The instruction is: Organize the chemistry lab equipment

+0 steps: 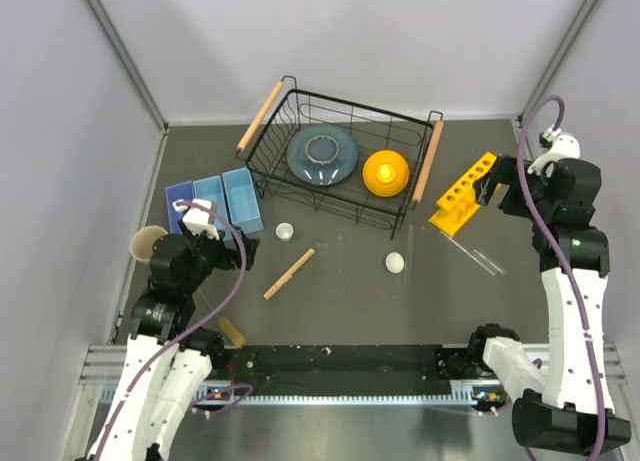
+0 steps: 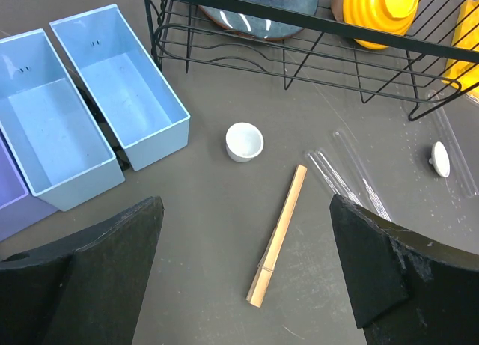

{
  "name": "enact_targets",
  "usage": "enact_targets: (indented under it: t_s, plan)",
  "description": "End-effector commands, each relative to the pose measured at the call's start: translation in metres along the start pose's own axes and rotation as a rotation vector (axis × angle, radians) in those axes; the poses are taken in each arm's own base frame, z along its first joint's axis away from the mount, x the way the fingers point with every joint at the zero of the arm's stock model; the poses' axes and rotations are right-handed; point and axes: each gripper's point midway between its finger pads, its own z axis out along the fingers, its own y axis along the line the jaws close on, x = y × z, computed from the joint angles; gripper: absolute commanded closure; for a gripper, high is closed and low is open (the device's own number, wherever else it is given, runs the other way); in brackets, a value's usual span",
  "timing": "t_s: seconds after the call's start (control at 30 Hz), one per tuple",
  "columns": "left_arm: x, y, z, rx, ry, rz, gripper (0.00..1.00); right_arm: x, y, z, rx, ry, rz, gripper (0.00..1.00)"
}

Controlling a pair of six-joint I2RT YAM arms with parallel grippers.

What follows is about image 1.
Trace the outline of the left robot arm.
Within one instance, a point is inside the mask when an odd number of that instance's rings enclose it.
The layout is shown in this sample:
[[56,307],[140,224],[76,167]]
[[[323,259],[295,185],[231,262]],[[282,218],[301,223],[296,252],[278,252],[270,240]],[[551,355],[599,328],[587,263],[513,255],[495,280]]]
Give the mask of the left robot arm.
[[244,270],[259,242],[245,234],[234,247],[222,237],[138,231],[131,255],[149,269],[132,309],[131,330],[115,398],[89,460],[165,460],[200,383],[220,375],[227,355],[219,333],[190,323],[194,294],[216,269]]

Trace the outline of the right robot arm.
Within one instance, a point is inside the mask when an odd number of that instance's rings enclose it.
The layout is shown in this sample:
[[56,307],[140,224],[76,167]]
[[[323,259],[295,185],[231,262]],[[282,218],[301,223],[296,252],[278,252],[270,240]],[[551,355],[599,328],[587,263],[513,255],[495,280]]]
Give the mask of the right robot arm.
[[476,170],[475,200],[485,206],[498,186],[507,214],[532,222],[548,316],[545,369],[529,360],[507,329],[485,325],[474,334],[466,361],[476,375],[493,373],[512,404],[519,445],[595,460],[631,439],[616,415],[604,372],[602,308],[610,272],[607,236],[591,224],[601,189],[600,169],[587,161],[548,161],[535,171],[509,155]]

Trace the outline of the clear glass test tube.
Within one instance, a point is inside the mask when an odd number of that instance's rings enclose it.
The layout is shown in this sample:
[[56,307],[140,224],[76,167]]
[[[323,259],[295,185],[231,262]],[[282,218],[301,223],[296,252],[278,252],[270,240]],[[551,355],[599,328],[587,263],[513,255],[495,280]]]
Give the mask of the clear glass test tube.
[[502,266],[500,266],[498,263],[496,263],[494,260],[492,260],[483,252],[477,249],[474,249],[473,254],[494,275],[504,276],[507,273],[507,271]]
[[496,271],[491,268],[485,261],[483,261],[478,255],[474,254],[471,250],[465,247],[460,242],[456,241],[453,237],[448,234],[441,232],[441,235],[446,238],[450,243],[452,243],[458,250],[460,250],[465,256],[470,258],[475,264],[477,264],[480,268],[482,268],[485,272],[487,272],[491,276],[496,275]]

